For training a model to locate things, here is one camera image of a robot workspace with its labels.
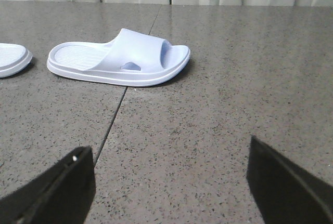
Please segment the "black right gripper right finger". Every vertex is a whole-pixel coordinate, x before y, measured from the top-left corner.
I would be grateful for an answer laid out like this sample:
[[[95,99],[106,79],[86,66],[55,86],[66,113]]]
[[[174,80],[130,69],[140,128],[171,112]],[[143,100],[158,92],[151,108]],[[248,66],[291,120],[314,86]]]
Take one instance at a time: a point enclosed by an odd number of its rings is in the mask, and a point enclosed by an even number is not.
[[[256,136],[247,181],[265,223],[332,223],[332,186]]]

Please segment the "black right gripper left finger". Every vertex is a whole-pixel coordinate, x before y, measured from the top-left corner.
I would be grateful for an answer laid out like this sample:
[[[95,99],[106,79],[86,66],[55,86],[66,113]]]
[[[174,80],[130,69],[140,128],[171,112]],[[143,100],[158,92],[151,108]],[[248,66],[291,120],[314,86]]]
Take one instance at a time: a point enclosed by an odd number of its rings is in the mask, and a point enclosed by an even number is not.
[[[77,147],[1,199],[1,223],[84,223],[94,196],[92,148]]]

